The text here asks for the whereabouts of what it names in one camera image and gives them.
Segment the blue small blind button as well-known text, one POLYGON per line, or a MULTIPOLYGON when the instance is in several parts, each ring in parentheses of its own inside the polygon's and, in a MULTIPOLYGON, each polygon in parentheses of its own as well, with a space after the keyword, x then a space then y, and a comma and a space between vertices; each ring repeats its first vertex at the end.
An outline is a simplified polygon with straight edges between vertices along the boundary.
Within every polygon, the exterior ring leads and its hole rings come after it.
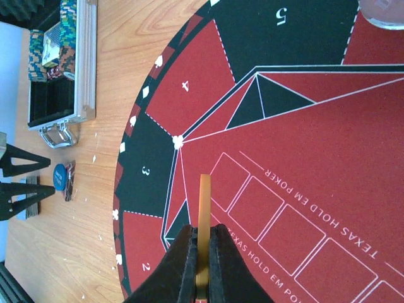
POLYGON ((64 191, 68 182, 68 170, 62 163, 57 164, 53 171, 53 185, 56 191, 64 191))

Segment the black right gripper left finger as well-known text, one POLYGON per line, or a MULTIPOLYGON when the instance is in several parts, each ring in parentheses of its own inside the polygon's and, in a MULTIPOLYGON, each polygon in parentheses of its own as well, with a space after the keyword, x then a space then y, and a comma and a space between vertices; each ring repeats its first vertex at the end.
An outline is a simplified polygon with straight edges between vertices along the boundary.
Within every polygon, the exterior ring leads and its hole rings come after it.
POLYGON ((195 302, 197 228, 185 225, 154 272, 126 302, 195 302))

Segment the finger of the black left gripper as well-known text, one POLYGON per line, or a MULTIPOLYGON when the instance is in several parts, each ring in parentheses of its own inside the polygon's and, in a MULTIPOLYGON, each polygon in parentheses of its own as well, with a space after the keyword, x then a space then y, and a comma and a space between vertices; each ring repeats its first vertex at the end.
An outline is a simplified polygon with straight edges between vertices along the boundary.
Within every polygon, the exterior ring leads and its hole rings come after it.
POLYGON ((30 153, 10 144, 6 145, 6 151, 1 158, 1 170, 4 177, 34 172, 44 169, 50 164, 49 158, 30 153))
POLYGON ((1 183, 1 221, 6 221, 35 203, 55 194, 53 186, 24 183, 1 183), (14 196, 30 195, 13 202, 14 196))

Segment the orange big blind button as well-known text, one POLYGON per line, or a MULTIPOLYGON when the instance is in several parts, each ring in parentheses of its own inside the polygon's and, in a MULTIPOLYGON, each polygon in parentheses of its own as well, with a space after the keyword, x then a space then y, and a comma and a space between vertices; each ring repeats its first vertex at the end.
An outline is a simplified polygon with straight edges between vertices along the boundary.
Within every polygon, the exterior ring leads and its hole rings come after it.
POLYGON ((209 281, 209 244, 211 216, 211 176, 201 174, 199 184, 198 208, 198 239, 197 239, 197 268, 196 268, 196 298, 208 298, 209 281))

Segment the clear dealer button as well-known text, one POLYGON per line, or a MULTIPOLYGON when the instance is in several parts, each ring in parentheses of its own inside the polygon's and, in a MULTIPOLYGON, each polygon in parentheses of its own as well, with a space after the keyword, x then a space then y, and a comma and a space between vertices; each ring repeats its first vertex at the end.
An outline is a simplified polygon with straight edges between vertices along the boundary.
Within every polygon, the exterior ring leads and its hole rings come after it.
POLYGON ((370 24, 387 30, 403 30, 404 0, 360 0, 358 3, 370 24))

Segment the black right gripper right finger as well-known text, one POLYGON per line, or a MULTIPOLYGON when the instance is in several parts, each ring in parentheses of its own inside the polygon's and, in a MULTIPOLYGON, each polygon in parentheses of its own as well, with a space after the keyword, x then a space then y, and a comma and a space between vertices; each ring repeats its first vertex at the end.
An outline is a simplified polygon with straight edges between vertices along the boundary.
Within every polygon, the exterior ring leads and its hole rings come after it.
POLYGON ((208 302, 274 303, 249 271, 222 223, 210 230, 209 262, 208 302))

